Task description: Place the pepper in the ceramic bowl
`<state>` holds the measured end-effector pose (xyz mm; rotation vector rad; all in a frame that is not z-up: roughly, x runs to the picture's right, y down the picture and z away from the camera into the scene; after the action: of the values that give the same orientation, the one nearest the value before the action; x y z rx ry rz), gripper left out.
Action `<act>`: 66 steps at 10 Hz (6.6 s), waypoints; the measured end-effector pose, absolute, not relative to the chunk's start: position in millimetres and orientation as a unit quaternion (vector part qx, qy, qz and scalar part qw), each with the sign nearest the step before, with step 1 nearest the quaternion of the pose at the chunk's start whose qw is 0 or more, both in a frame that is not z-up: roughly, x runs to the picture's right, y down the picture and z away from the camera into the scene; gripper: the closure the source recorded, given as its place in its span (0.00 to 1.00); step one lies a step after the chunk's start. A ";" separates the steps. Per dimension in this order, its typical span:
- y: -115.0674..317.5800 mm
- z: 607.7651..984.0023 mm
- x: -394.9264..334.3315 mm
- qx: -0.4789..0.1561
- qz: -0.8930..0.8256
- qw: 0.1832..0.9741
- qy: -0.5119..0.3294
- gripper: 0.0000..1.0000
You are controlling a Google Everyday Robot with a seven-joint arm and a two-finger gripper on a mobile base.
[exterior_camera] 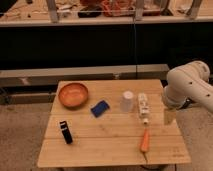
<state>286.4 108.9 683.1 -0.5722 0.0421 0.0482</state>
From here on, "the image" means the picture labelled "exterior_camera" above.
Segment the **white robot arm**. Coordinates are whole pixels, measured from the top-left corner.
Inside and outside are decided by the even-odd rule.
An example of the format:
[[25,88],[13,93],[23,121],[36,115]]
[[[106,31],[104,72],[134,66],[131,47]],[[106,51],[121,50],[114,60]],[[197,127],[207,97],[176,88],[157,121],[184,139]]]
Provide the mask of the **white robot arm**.
[[163,88],[164,124],[170,125],[189,98],[213,114],[213,86],[209,84],[210,69],[202,61],[193,61],[171,69],[168,85]]

